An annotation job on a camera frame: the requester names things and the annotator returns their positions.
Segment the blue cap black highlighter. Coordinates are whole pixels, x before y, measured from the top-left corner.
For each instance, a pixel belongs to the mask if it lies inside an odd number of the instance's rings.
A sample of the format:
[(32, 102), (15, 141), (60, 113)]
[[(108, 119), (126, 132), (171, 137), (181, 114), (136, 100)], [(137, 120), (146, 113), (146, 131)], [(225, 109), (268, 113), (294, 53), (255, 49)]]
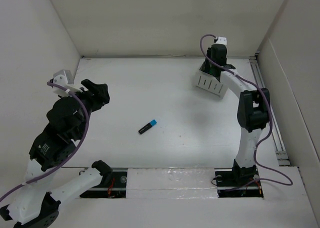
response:
[(146, 125), (144, 125), (141, 129), (138, 130), (138, 133), (141, 135), (144, 132), (146, 132), (147, 130), (149, 130), (150, 128), (152, 128), (153, 126), (155, 126), (157, 124), (156, 120), (152, 120), (149, 123), (147, 123)]

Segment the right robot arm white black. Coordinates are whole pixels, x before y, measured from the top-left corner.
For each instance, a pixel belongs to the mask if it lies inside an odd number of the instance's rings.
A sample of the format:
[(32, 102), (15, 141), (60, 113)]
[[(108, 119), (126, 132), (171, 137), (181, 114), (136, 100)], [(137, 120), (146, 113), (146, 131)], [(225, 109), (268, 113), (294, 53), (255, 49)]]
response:
[(248, 183), (256, 174), (254, 151), (263, 129), (270, 121), (268, 103), (265, 103), (262, 94), (269, 101), (270, 93), (266, 88), (259, 91), (254, 83), (239, 78), (236, 68), (227, 64), (225, 45), (213, 44), (207, 49), (206, 55), (204, 71), (227, 86), (239, 99), (236, 115), (241, 127), (238, 153), (231, 171), (216, 174), (218, 186), (238, 187)]

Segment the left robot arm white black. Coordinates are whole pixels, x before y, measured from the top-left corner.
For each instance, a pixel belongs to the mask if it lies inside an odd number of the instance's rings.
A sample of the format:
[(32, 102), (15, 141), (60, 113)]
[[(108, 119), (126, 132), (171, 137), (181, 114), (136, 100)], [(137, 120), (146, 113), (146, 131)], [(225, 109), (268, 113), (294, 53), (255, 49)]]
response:
[(1, 197), (4, 200), (19, 192), (0, 209), (0, 216), (5, 221), (15, 221), (16, 228), (47, 228), (57, 219), (62, 206), (94, 186), (104, 187), (111, 182), (112, 168), (99, 160), (63, 186), (49, 189), (57, 171), (84, 142), (91, 114), (110, 101), (106, 84), (88, 79), (81, 84), (81, 88), (72, 88), (53, 80), (47, 82), (59, 99), (46, 115), (48, 124), (31, 146), (24, 181)]

